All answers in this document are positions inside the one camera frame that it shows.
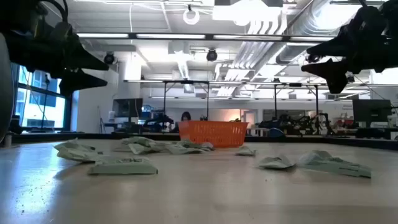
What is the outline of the small pale green packet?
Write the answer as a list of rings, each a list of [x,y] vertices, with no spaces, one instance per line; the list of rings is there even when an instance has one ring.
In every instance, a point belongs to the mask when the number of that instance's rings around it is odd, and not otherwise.
[[[247,146],[239,147],[238,151],[235,153],[236,156],[249,156],[256,157],[257,151],[255,149],[251,149]]]

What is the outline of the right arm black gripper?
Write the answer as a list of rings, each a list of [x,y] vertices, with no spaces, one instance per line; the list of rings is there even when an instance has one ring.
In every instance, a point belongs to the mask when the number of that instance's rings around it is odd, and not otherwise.
[[[330,58],[323,63],[301,66],[303,72],[326,80],[329,92],[339,94],[348,84],[346,72],[359,73],[373,69],[382,72],[385,68],[398,66],[393,59],[398,57],[398,6],[363,6],[350,22],[340,29],[340,34],[310,47],[309,55],[344,57],[345,62]]]

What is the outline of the black computer monitor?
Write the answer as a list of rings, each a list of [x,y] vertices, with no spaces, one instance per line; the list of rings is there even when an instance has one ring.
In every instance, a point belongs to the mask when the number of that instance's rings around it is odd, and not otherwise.
[[[128,98],[113,100],[113,111],[115,117],[138,118],[142,113],[143,99]]]
[[[392,114],[389,100],[352,100],[356,122],[387,122]]]

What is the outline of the window with dark frame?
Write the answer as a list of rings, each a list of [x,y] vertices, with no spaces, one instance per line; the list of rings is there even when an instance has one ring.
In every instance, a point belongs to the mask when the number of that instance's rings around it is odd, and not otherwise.
[[[14,64],[16,99],[14,115],[25,132],[59,132],[70,125],[70,99],[60,94],[60,79],[46,72],[29,72]]]

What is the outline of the black aluminium table frame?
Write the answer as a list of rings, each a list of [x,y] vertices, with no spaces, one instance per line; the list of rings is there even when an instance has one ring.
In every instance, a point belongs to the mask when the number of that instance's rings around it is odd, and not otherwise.
[[[119,140],[125,138],[132,138],[132,134],[94,134],[94,133],[28,133],[28,134],[14,134],[12,136],[13,143],[30,144],[39,142],[58,142],[70,139],[99,139],[99,140]],[[259,137],[246,136],[244,143],[292,143],[292,144],[335,144],[341,146],[352,147],[367,147],[372,149],[383,149],[390,151],[398,151],[398,141],[384,140],[384,139],[358,139],[358,138],[334,138],[321,136],[306,136],[306,137]]]

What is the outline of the blue round object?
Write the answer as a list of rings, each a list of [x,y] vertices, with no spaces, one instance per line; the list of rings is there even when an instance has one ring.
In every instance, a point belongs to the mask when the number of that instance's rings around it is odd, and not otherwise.
[[[285,134],[282,130],[278,128],[270,128],[267,132],[269,138],[284,138]]]

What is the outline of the long ceiling light strip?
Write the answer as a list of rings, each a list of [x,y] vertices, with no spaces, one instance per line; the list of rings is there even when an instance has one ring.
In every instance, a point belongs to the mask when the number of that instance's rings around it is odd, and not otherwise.
[[[187,34],[187,33],[77,33],[81,39],[124,39],[124,40],[207,40],[248,42],[326,42],[333,36],[322,35],[249,35],[249,34]]]

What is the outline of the white packet with green border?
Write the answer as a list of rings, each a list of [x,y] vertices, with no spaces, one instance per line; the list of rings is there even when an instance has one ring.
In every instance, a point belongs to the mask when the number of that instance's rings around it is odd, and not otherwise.
[[[171,154],[202,154],[204,152],[214,151],[214,146],[210,142],[196,144],[191,140],[185,139],[177,142],[167,143],[165,149]]]

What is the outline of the twisted pale green packet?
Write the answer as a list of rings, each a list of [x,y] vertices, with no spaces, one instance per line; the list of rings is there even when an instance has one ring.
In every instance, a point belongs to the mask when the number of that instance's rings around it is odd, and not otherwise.
[[[63,147],[58,150],[57,156],[77,162],[95,162],[100,157],[103,157],[104,154],[102,152]]]

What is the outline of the orange plastic basket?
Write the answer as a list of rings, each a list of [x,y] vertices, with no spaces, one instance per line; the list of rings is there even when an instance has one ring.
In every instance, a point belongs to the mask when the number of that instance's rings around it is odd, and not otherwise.
[[[205,142],[214,147],[239,147],[244,143],[248,123],[227,121],[181,121],[181,140],[191,140],[195,144]]]

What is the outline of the grey rounded post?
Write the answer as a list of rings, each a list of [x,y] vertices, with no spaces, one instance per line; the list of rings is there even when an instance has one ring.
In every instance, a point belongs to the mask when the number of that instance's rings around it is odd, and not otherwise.
[[[0,143],[7,134],[14,109],[14,79],[6,38],[0,33]]]

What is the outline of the large pale green packet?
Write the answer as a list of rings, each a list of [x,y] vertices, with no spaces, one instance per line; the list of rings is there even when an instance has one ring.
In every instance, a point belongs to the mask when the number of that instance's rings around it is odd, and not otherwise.
[[[306,169],[328,172],[352,177],[371,178],[371,168],[333,157],[326,151],[311,151],[304,154],[297,165]]]

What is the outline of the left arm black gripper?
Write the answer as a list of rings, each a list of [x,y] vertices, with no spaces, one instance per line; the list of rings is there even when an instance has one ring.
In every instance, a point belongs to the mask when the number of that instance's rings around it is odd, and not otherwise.
[[[6,32],[10,61],[25,66],[28,71],[41,70],[52,78],[61,78],[60,94],[70,96],[74,91],[103,87],[107,81],[85,73],[80,68],[106,71],[109,65],[90,54],[82,46],[72,26],[59,22],[55,27],[42,21],[33,32]],[[71,66],[76,71],[66,70]]]

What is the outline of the black metal gantry frame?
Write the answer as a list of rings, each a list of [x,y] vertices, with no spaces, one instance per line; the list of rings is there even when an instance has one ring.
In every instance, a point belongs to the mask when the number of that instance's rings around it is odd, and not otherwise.
[[[319,114],[319,97],[318,97],[318,85],[317,84],[310,84],[310,83],[280,83],[280,84],[274,84],[274,117],[278,118],[277,114],[277,94],[280,92],[280,90],[277,90],[277,87],[281,86],[282,88],[285,87],[291,87],[291,88],[298,88],[298,87],[305,87],[308,89],[313,95],[315,95],[315,103],[316,103],[316,115]]]
[[[176,83],[179,83],[179,84],[183,84],[183,85],[194,85],[194,84],[198,84],[198,85],[207,85],[207,89],[204,89],[205,90],[205,92],[206,92],[206,118],[207,118],[207,120],[208,120],[208,117],[209,117],[209,99],[210,99],[210,96],[209,96],[209,92],[210,92],[210,82],[209,81],[203,81],[203,80],[163,80],[163,81],[161,81],[163,84],[164,84],[164,97],[163,97],[163,117],[164,116],[166,116],[166,96],[167,96],[167,92],[168,92],[168,89],[167,89],[167,84],[168,83],[172,83],[173,84],[173,86],[176,84]]]

